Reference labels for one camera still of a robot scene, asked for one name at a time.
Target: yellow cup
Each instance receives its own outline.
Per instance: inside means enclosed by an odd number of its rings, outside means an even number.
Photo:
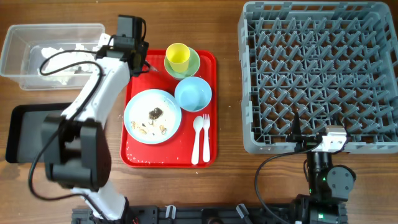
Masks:
[[[191,52],[185,44],[175,43],[167,47],[166,58],[172,69],[178,73],[188,69]]]

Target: plate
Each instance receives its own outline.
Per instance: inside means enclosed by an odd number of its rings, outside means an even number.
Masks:
[[[162,115],[151,120],[149,112],[155,108],[160,108]],[[123,121],[127,132],[135,140],[144,144],[158,144],[177,132],[181,117],[181,108],[170,93],[152,89],[131,98],[124,110]],[[166,128],[165,133],[162,133],[161,126]]]
[[[200,68],[200,57],[198,53],[193,50],[192,48],[189,47],[189,51],[191,53],[191,57],[189,58],[189,65],[188,69],[185,72],[178,73],[172,69],[170,66],[169,60],[167,60],[166,57],[164,57],[164,67],[166,68],[166,71],[175,79],[177,80],[183,80],[184,78],[192,77],[196,74],[196,72]]]

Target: black tray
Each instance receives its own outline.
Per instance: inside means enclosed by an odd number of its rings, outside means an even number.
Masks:
[[[9,163],[32,162],[42,148],[41,126],[45,117],[60,114],[70,103],[20,105],[13,109],[6,149]]]

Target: white plate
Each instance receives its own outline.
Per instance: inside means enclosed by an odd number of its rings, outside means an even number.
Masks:
[[[154,120],[149,119],[149,112],[155,108],[160,108],[163,114]],[[175,98],[163,90],[145,90],[133,98],[124,110],[124,126],[127,132],[137,141],[144,144],[158,144],[171,138],[181,123],[181,108]],[[136,128],[132,128],[132,122],[136,123]],[[160,125],[167,128],[163,135]]]

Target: red tray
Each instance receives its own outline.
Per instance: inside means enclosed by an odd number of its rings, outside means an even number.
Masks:
[[[203,110],[191,113],[181,109],[182,120],[177,132],[167,141],[160,144],[148,145],[133,139],[123,125],[120,157],[131,167],[156,168],[204,168],[211,165],[217,156],[217,73],[216,59],[206,50],[197,50],[200,56],[200,68],[195,74],[206,80],[213,91],[210,104]],[[148,50],[147,61],[159,70],[160,73],[150,72],[132,78],[126,89],[126,102],[137,93],[148,89],[160,89],[174,95],[178,80],[171,77],[164,68],[166,50]],[[195,130],[193,120],[203,114],[210,115],[209,144],[210,161],[203,162],[203,131],[200,133],[200,159],[197,165],[192,165],[191,156]]]

